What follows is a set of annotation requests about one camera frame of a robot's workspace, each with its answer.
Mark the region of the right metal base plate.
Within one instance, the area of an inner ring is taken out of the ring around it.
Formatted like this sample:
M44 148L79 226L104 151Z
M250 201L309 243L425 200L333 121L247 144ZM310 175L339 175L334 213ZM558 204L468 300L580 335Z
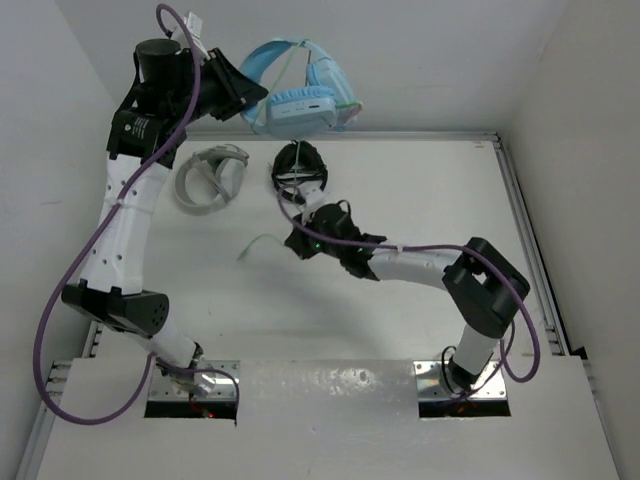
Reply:
M413 362L418 400L423 403L438 403L459 400L507 401L508 394L502 372L497 361L490 361L472 385L471 394L452 392L442 378L440 360L416 360Z

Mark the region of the white grey headphones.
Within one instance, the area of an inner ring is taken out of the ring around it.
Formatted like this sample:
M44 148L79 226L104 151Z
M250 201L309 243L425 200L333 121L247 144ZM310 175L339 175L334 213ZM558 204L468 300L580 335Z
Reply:
M233 144L196 151L176 171L173 195L179 208L189 215L201 216L225 208L241 189L249 154ZM207 203L196 202L188 193L187 177L195 170L212 188L213 196Z

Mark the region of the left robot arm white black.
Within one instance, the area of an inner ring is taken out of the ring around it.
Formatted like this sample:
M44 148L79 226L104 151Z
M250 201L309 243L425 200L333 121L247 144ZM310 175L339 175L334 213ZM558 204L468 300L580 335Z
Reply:
M209 115L226 121L266 97L217 48L200 67L193 50L169 39L139 43L134 82L107 141L107 183L96 241L79 279L61 293L67 306L136 339L158 360L188 368L201 349L169 317L169 298L143 287L144 253L156 202L185 126Z

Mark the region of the metal base plate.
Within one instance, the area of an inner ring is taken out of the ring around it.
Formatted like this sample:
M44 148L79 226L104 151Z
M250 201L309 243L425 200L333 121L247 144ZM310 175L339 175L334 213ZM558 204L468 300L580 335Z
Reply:
M438 403L459 400L507 401L508 394L502 372L497 361L490 361L472 385L471 394L452 392L442 378L440 360L416 360L413 362L418 400L423 403Z
M156 365L152 372L150 401L187 401L192 395L200 401L235 401L235 385L240 383L240 362L201 358L194 366L204 373L178 373Z

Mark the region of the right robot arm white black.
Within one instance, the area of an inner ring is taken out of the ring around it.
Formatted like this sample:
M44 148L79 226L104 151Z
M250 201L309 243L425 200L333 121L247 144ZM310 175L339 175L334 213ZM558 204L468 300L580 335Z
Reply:
M302 259L323 253L352 276L398 280L446 291L466 325L442 379L452 394L468 395L494 351L507 352L503 337L522 315L532 346L540 347L524 300L530 285L491 243L480 237L466 245L397 246L384 236L362 232L337 203L307 209L290 220L285 244Z

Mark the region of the black headphones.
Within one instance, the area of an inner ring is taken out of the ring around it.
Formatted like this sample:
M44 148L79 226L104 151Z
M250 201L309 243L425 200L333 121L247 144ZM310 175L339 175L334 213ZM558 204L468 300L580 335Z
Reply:
M312 183L322 190L328 183L328 169L318 150L308 141L292 141L275 156L270 173L273 189L293 204L302 205L297 195L301 184Z

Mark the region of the light blue headphones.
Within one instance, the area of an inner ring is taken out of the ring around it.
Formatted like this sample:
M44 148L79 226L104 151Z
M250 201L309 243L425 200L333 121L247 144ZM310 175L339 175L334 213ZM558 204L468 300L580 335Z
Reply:
M274 38L255 48L239 70L259 83L267 69L290 49L311 55L306 65L306 84L267 97L241 113L258 135L300 141L327 131L342 131L360 114L363 103L356 97L343 69L318 44L308 39Z

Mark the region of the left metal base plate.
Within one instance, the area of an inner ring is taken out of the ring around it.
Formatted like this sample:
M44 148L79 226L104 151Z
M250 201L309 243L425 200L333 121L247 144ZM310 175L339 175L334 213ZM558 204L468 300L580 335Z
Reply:
M240 383L240 362L201 358L194 366L204 373L178 373L156 365L152 372L150 401L187 401L192 395L200 401L235 401L235 385Z

